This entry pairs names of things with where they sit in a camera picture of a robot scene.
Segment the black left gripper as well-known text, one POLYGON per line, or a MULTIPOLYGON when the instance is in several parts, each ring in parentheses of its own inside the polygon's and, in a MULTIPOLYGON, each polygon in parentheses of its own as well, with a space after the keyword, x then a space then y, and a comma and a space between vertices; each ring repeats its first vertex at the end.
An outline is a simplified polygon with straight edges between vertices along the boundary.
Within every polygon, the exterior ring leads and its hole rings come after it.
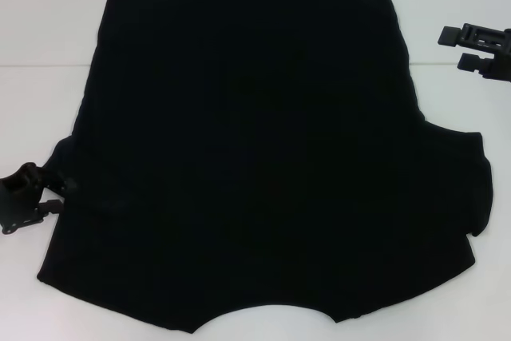
POLYGON ((19 228, 40 224, 42 214, 64 212, 59 199, 40 202, 43 186, 62 198, 75 192, 74 179, 58 173, 46 172, 42 176, 35 163, 25 163, 14 174, 1 179, 2 234, 9 235, 19 228))

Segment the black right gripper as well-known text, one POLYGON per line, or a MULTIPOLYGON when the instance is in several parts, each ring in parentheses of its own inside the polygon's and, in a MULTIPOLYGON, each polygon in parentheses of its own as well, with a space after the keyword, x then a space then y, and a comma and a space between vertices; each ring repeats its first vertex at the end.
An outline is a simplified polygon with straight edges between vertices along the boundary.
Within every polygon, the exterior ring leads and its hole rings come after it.
POLYGON ((463 54, 457 68, 471 73, 483 73, 484 79, 510 81, 510 29, 500 31, 467 23, 462 28, 444 26, 438 44, 469 49, 501 49, 491 60, 474 54, 463 54))

